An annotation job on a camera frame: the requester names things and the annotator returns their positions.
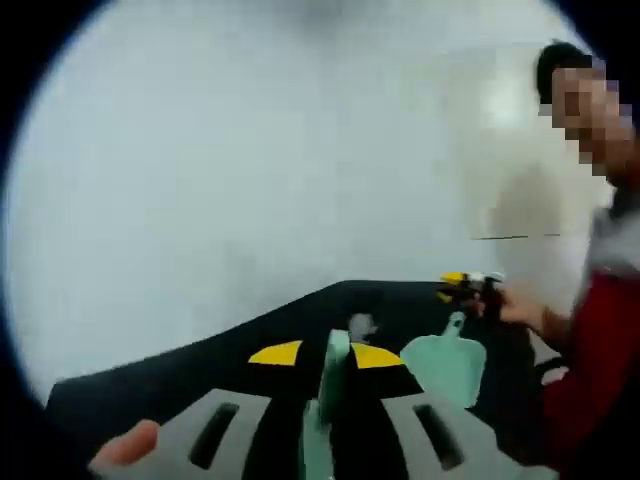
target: black hair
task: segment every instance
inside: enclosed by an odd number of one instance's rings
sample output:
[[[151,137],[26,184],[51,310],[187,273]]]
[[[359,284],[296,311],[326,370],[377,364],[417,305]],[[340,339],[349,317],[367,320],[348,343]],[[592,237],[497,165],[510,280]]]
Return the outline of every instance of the black hair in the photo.
[[[542,49],[536,63],[536,88],[541,104],[551,103],[551,74],[556,68],[591,68],[591,55],[566,42],[554,42]]]

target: man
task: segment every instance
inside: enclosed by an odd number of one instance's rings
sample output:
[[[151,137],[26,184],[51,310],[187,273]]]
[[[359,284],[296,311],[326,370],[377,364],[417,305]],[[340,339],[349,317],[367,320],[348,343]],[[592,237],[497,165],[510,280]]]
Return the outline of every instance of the man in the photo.
[[[578,141],[581,162],[616,192],[612,206],[595,215],[585,285],[571,318],[509,290],[501,312],[503,321],[527,325],[567,360],[568,373],[542,398],[548,463],[559,469],[573,462],[636,375],[640,351],[640,146],[630,109],[605,73],[566,43],[538,58],[542,111]]]

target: green spatula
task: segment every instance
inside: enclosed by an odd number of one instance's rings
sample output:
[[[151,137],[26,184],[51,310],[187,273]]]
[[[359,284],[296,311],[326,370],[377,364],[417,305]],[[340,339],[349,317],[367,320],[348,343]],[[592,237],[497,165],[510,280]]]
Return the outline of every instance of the green spatula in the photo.
[[[442,335],[413,339],[400,358],[424,391],[469,408],[478,399],[487,352],[475,340],[459,337],[465,318],[454,312]]]

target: black table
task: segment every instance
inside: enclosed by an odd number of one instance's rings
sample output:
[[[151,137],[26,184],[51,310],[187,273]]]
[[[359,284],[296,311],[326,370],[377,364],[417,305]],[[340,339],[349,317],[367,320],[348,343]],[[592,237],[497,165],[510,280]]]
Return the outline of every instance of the black table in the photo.
[[[277,429],[279,437],[288,431],[291,452],[274,453],[271,445],[268,454],[263,452],[263,461],[273,464],[274,455],[280,455],[281,462],[295,464],[299,417],[306,401],[317,395],[330,330],[348,329],[348,320],[363,309],[360,304],[366,299],[364,308],[371,310],[379,325],[369,338],[370,344],[399,353],[415,337],[444,330],[452,308],[436,299],[440,285],[337,283],[211,338],[109,371],[59,382],[46,411],[58,427],[81,440],[83,454],[89,459],[101,444],[140,419],[162,424],[213,388],[271,397],[274,401],[263,423],[273,425],[263,430]],[[480,394],[470,411],[494,429],[503,450],[526,449],[522,445],[535,442],[538,434],[537,419],[529,412],[539,391],[526,330],[496,319],[472,318],[465,323],[462,336],[477,340],[487,350]],[[292,340],[303,340],[295,367],[247,363],[262,348]],[[382,429],[388,427],[376,406],[380,402],[367,402],[365,396],[377,399],[421,392],[404,366],[360,370],[352,385],[359,403],[353,404],[353,419],[348,423],[364,428],[378,428],[371,426],[377,424]],[[351,443],[353,439],[345,440],[353,430],[349,425],[335,429],[336,435],[341,431],[345,434],[336,443]],[[390,440],[380,447],[379,453],[399,455],[398,447],[391,444]],[[370,447],[363,455],[371,458]]]

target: yellow marking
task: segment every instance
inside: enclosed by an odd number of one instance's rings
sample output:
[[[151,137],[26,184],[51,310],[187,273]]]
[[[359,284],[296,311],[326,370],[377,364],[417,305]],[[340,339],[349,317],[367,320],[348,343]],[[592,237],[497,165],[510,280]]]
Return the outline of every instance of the yellow marking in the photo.
[[[358,368],[381,368],[404,365],[404,362],[395,353],[384,348],[372,347],[363,343],[352,343],[356,354]]]
[[[249,363],[293,366],[296,364],[296,356],[301,343],[302,340],[295,340],[263,348],[258,353],[251,355]]]
[[[453,297],[452,297],[451,295],[446,295],[446,294],[444,294],[444,293],[442,293],[442,292],[438,292],[438,293],[436,294],[436,296],[437,296],[440,300],[442,300],[444,303],[449,303],[451,300],[453,300]]]
[[[464,279],[464,273],[462,272],[449,272],[440,277],[440,280],[451,285],[457,285]]]

